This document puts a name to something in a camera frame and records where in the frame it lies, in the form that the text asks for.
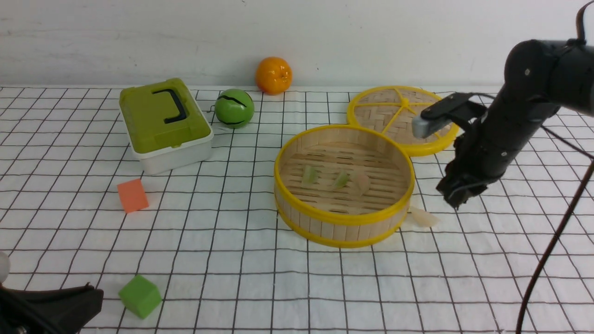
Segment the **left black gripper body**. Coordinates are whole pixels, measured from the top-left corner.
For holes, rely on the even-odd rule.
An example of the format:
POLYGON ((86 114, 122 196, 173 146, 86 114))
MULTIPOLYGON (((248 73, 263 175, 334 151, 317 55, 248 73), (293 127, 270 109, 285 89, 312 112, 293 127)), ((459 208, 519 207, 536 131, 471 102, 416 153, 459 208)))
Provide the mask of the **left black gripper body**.
POLYGON ((0 289, 2 334, 77 334, 102 310, 104 292, 90 284, 58 290, 0 289))

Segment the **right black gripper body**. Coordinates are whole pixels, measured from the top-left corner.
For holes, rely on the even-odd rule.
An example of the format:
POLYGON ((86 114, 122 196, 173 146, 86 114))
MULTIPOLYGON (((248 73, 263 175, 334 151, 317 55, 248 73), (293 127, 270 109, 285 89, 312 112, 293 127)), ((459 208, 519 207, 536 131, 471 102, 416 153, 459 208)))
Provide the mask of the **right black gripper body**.
POLYGON ((445 176, 437 190, 471 192, 471 198, 483 193, 499 180, 529 139, 556 114, 553 103, 493 101, 486 116, 472 123, 454 142, 455 156, 445 167, 445 176))

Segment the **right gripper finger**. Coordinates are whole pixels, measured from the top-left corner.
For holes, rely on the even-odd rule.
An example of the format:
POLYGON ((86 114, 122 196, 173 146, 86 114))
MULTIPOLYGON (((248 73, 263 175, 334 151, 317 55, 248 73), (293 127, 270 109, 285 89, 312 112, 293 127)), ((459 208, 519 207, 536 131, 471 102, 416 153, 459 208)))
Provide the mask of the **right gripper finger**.
POLYGON ((444 195, 444 200, 455 210, 471 198, 471 192, 451 192, 444 195))

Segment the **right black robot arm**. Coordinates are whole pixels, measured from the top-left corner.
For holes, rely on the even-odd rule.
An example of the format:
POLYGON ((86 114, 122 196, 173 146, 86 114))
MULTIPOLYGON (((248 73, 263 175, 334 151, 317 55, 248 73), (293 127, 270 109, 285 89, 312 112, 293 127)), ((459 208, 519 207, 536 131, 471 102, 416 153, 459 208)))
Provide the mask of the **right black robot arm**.
POLYGON ((592 116, 593 80, 592 46, 529 40, 508 55, 504 84, 490 106, 457 92, 424 110, 425 120, 463 130, 437 184, 444 200, 456 209, 483 193, 560 108, 592 116))

